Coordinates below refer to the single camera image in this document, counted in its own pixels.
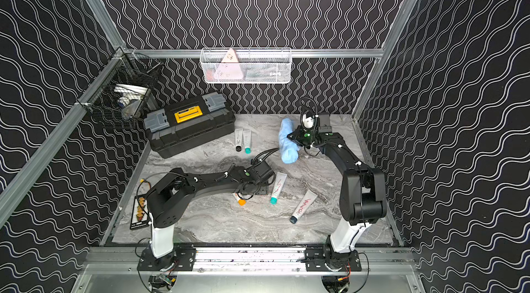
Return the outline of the white tube teal cap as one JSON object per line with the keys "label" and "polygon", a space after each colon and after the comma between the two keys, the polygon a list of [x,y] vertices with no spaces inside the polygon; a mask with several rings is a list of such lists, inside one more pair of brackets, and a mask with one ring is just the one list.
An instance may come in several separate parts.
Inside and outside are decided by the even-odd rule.
{"label": "white tube teal cap", "polygon": [[285,182],[287,180],[287,175],[284,174],[284,173],[277,173],[276,175],[276,178],[275,178],[275,182],[273,184],[273,191],[272,191],[272,194],[271,194],[271,199],[270,199],[270,204],[272,205],[276,205],[277,204],[277,201],[280,197],[280,194],[282,192],[282,189],[285,185]]}

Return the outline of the blue microfiber cloth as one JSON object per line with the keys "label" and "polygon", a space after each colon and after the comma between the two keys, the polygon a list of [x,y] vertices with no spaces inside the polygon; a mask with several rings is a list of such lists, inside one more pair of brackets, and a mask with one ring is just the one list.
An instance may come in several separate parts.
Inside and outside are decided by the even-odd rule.
{"label": "blue microfiber cloth", "polygon": [[292,120],[284,118],[280,125],[278,140],[282,162],[287,165],[295,163],[299,158],[299,146],[288,138],[292,132],[294,132]]}

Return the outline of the white tube black cap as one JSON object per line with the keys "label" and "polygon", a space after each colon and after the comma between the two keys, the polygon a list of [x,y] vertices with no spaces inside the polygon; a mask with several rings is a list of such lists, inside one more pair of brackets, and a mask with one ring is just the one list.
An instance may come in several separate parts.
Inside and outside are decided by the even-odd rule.
{"label": "white tube black cap", "polygon": [[243,129],[235,130],[235,149],[237,152],[241,152],[243,144]]}

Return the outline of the white tube green cap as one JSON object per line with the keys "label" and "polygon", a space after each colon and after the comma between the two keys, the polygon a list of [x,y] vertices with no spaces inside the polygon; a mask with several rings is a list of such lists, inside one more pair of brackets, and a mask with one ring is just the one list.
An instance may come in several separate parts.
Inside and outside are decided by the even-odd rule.
{"label": "white tube green cap", "polygon": [[244,151],[246,154],[251,153],[251,144],[252,144],[252,131],[244,130],[243,131],[243,145],[244,145]]}

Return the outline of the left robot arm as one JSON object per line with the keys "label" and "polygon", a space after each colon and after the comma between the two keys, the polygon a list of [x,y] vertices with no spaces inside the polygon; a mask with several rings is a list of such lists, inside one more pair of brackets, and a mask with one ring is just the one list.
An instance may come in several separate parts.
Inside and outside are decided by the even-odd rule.
{"label": "left robot arm", "polygon": [[276,173],[264,160],[248,167],[232,164],[210,174],[186,173],[180,168],[169,171],[145,194],[152,255],[162,258],[173,251],[174,226],[193,200],[216,194],[258,195],[275,179]]}

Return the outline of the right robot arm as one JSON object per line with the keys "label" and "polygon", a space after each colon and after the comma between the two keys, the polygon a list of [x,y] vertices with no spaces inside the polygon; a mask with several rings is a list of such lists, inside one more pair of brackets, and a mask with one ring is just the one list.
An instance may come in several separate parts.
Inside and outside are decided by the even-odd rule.
{"label": "right robot arm", "polygon": [[342,135],[333,131],[328,114],[306,109],[300,115],[299,126],[287,138],[305,150],[318,149],[342,174],[342,218],[328,237],[327,247],[334,254],[352,252],[365,231],[386,216],[385,174],[350,150]]}

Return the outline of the white tube orange cap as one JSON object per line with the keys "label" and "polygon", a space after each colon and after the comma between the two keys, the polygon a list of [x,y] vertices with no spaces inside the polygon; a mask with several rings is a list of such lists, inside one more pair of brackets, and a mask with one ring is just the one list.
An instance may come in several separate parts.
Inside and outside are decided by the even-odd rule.
{"label": "white tube orange cap", "polygon": [[242,198],[239,197],[238,193],[234,193],[234,194],[233,194],[233,197],[234,197],[234,199],[237,201],[237,203],[238,203],[240,206],[243,206],[243,205],[245,205],[245,204],[247,203],[246,200],[244,200],[244,199],[242,199]]}

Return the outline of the white tube dark blue cap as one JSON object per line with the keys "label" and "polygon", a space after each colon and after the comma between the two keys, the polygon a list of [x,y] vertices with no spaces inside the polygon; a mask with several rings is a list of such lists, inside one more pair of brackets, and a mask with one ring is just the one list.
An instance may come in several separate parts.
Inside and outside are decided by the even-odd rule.
{"label": "white tube dark blue cap", "polygon": [[313,204],[317,199],[317,194],[308,189],[305,195],[301,198],[294,212],[292,213],[289,221],[292,224],[296,224],[300,217],[308,210],[308,208]]}

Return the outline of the black toolbox yellow latch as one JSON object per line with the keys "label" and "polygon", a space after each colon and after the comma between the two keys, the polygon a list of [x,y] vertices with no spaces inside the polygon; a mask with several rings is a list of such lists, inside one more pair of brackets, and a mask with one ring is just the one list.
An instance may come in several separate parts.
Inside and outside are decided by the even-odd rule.
{"label": "black toolbox yellow latch", "polygon": [[167,159],[235,131],[236,117],[217,92],[150,112],[144,119],[150,147]]}

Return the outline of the pink triangle item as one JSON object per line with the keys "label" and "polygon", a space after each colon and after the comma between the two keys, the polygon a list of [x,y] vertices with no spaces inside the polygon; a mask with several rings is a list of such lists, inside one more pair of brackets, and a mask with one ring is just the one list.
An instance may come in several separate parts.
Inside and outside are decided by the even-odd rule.
{"label": "pink triangle item", "polygon": [[244,74],[234,49],[230,48],[227,50],[213,77],[215,81],[237,81],[243,79]]}

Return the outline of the black battery pack card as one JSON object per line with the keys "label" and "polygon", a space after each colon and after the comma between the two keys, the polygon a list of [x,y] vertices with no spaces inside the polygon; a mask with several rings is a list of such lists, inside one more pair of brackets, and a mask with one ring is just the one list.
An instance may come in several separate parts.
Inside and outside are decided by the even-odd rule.
{"label": "black battery pack card", "polygon": [[140,194],[140,189],[144,184],[151,188],[149,182],[146,182],[144,179],[140,180],[135,197],[133,199],[130,230],[147,228],[149,226],[147,200],[145,194]]}

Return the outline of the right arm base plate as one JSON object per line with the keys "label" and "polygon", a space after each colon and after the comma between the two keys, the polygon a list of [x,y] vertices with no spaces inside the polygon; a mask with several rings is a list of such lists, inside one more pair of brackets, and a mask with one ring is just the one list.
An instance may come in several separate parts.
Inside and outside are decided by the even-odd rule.
{"label": "right arm base plate", "polygon": [[356,250],[345,253],[333,251],[329,246],[306,249],[304,258],[308,272],[361,272],[360,257]]}

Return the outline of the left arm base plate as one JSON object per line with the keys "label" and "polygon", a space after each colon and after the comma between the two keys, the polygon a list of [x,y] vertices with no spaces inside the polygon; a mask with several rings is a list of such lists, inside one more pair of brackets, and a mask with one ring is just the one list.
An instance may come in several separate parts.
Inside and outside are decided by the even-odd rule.
{"label": "left arm base plate", "polygon": [[193,270],[195,257],[195,248],[175,247],[169,254],[155,258],[148,247],[140,256],[137,270],[140,272],[169,272],[170,270],[190,272]]}

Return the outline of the clear wall basket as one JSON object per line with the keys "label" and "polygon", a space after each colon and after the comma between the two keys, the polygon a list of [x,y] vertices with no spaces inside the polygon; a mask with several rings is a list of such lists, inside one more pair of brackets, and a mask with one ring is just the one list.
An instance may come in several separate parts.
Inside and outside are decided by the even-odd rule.
{"label": "clear wall basket", "polygon": [[[214,72],[228,49],[236,51],[244,77],[237,81],[215,81]],[[291,81],[293,66],[290,48],[203,48],[200,67],[204,81],[210,84],[287,84]]]}

